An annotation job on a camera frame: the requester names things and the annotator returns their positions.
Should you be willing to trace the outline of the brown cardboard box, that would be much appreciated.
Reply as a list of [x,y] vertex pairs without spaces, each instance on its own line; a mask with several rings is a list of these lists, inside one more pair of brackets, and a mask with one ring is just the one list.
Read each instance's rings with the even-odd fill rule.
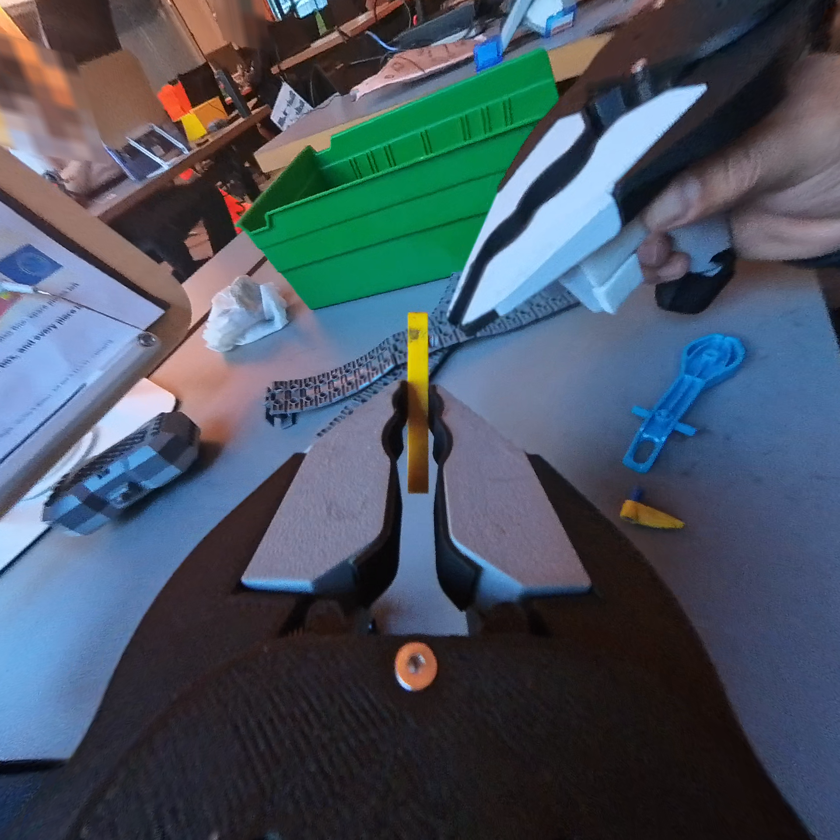
[[143,128],[171,124],[140,61],[130,51],[119,49],[81,64],[78,76],[107,150],[122,149]]

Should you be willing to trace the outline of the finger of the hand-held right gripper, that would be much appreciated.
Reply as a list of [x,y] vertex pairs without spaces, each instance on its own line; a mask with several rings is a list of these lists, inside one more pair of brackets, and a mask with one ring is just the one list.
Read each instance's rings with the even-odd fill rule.
[[482,328],[508,313],[532,294],[559,279],[620,234],[624,221],[614,191],[619,181],[673,128],[706,93],[704,83],[669,88],[603,128],[590,160],[571,185],[538,215],[542,222],[539,244],[549,253],[539,255],[537,269],[512,295],[506,311],[488,316],[458,316],[460,328]]
[[590,160],[597,127],[586,111],[565,115],[537,141],[491,205],[449,306],[451,316],[504,312],[537,269],[539,213],[572,184]]

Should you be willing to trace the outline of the grey faceted toy block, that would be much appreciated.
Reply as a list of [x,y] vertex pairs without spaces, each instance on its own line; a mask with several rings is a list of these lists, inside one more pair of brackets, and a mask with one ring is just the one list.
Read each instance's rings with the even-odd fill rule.
[[88,535],[186,473],[195,463],[201,431],[182,412],[159,413],[131,435],[64,476],[41,520]]

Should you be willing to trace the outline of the clear acrylic stand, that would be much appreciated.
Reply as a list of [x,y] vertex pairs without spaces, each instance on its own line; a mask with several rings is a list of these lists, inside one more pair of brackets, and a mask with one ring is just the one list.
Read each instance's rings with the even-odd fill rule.
[[147,123],[134,129],[115,146],[104,146],[122,172],[135,183],[169,170],[191,152],[183,131],[174,124]]

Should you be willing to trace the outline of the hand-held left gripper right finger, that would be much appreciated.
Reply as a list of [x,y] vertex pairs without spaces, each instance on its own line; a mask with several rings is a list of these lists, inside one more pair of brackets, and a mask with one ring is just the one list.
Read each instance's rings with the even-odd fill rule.
[[430,392],[436,573],[460,610],[559,595],[592,581],[527,454],[445,388]]

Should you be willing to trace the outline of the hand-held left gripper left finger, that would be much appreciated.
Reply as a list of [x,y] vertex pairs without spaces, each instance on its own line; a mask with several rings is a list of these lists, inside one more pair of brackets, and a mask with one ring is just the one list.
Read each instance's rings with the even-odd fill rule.
[[402,451],[403,383],[395,381],[310,447],[242,585],[371,606],[396,577]]

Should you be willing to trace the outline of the person's right hand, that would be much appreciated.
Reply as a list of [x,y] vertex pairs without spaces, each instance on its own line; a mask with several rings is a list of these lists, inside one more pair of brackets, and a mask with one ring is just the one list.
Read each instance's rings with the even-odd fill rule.
[[839,56],[806,56],[784,98],[727,149],[680,173],[644,212],[637,250],[647,282],[677,280],[689,258],[672,230],[728,217],[737,257],[791,261],[839,246]]

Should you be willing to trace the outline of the crumpled white tissue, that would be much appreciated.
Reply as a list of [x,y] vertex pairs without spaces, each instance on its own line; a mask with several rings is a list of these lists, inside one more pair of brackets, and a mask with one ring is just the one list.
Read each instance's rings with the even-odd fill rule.
[[226,353],[276,333],[288,323],[287,302],[274,283],[239,276],[213,296],[203,340],[208,349]]

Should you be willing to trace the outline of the pink paper sheet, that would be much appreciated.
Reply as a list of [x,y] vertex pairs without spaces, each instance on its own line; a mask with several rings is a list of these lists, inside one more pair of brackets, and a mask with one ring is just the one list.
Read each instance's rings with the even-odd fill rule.
[[465,38],[456,42],[417,47],[398,52],[386,61],[383,68],[362,80],[350,91],[353,100],[363,98],[375,91],[459,67],[473,60],[474,49],[481,44],[480,38]]

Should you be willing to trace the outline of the wooden display board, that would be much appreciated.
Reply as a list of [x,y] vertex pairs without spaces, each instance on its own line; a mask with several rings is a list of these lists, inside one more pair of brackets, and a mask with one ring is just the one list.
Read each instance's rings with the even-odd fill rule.
[[117,273],[119,280],[162,305],[162,314],[146,329],[162,336],[164,342],[163,358],[153,364],[152,372],[184,340],[190,326],[192,306],[183,286],[162,265],[89,215],[9,152],[2,150],[1,155],[2,198],[21,203],[51,233],[66,236],[72,245],[79,246],[87,261],[101,261]]

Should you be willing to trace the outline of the wooden table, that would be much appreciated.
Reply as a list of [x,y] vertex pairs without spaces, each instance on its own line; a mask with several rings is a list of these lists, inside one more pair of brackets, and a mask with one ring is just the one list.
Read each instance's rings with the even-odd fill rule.
[[205,161],[212,160],[235,142],[243,133],[259,125],[270,115],[271,107],[262,105],[247,118],[237,117],[209,135],[209,139],[197,145],[190,152],[174,159],[167,168],[141,182],[123,180],[105,193],[92,199],[86,209],[90,214],[108,223],[124,215],[149,196],[159,193],[174,183],[177,176],[193,169]]

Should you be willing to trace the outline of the instruction sheet stand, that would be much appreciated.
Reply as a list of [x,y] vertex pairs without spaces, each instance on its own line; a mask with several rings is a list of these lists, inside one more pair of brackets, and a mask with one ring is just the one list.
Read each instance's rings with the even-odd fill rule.
[[16,505],[29,489],[116,402],[163,358],[162,336],[151,330],[137,333],[108,363],[95,363],[93,372],[74,385],[58,406],[2,458],[1,514]]

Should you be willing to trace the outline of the yellow wedge piece blue pin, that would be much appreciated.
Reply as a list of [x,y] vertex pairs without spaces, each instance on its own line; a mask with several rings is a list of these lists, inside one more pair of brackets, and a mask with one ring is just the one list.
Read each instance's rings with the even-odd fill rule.
[[644,490],[640,486],[634,487],[625,499],[619,511],[619,516],[625,522],[638,527],[653,530],[681,530],[685,523],[668,513],[650,507],[644,501]]

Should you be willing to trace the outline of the white flat pad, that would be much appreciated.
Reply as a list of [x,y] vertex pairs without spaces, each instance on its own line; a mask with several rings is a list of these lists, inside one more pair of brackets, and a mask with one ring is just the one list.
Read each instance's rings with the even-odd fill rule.
[[83,435],[1,519],[1,570],[49,529],[42,519],[50,493],[64,476],[130,436],[157,414],[175,408],[175,396],[143,379]]

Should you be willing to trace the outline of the blue plastic lever tool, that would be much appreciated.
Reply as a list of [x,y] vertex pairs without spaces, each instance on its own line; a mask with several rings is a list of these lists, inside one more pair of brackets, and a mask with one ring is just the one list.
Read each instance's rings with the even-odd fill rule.
[[682,351],[677,377],[654,407],[633,407],[633,415],[643,422],[623,465],[646,474],[673,433],[694,436],[697,429],[684,422],[684,415],[701,393],[731,378],[745,357],[745,346],[736,337],[712,333],[690,342]]

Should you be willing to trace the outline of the grey studded track strip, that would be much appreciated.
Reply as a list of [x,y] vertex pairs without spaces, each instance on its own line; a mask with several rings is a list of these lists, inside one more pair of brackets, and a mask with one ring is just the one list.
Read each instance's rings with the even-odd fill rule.
[[406,372],[406,331],[393,334],[351,362],[308,377],[273,381],[265,396],[270,425],[292,426],[299,414],[344,403],[362,404]]
[[[510,313],[500,316],[490,325],[474,334],[453,326],[447,320],[448,305],[454,295],[460,272],[453,273],[448,278],[444,294],[436,308],[427,316],[427,364],[428,375],[433,377],[438,368],[450,354],[463,344],[471,340],[494,338],[504,333],[523,329],[535,322],[539,322],[556,314],[566,312],[576,307],[569,291],[562,286],[549,285],[526,300]],[[338,393],[334,386],[319,407],[340,404],[339,414],[330,421],[318,436],[323,436],[332,430],[343,419],[352,414],[362,404],[369,402],[373,396],[382,392],[388,385],[404,381],[407,374],[407,329],[396,332],[387,340],[381,342],[370,353],[369,360],[358,360],[356,367],[350,374],[343,374],[343,393]]]

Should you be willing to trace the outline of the printed instruction sheet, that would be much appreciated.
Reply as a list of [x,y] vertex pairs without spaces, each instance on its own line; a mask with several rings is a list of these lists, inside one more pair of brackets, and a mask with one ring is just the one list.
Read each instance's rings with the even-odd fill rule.
[[162,314],[21,203],[1,204],[1,456]]

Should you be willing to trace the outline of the grey desk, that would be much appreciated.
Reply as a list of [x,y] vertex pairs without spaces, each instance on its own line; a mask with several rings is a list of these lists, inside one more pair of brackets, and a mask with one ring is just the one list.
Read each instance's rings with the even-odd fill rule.
[[[2,761],[65,760],[90,726],[141,618],[186,556],[336,409],[288,430],[266,386],[351,361],[431,309],[446,283],[309,310],[229,356],[195,332],[152,376],[202,429],[191,473],[126,519],[48,532],[2,573]],[[623,465],[643,420],[712,333],[740,339],[735,374],[704,391],[646,474]],[[742,262],[684,318],[637,290],[617,315],[577,308],[468,343],[436,382],[540,455],[646,555],[695,625],[765,767],[819,838],[838,838],[838,348],[816,276]],[[681,533],[618,520],[634,485]]]

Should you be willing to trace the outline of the green plastic bin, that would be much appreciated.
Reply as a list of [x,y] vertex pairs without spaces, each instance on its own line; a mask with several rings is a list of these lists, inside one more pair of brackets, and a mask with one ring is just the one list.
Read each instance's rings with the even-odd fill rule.
[[535,49],[305,147],[238,224],[310,309],[447,278],[558,99]]

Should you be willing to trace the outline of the white printed sign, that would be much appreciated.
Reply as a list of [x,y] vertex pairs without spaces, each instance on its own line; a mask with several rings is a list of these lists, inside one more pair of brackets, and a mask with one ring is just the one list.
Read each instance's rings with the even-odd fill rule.
[[290,84],[282,81],[272,103],[269,120],[282,132],[312,111],[313,108],[308,101]]

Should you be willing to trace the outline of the yellow plastic piece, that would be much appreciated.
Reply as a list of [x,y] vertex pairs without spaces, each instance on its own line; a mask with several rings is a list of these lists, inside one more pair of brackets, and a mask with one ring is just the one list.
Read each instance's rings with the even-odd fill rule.
[[426,312],[410,311],[406,328],[406,446],[407,492],[428,493],[428,317]]

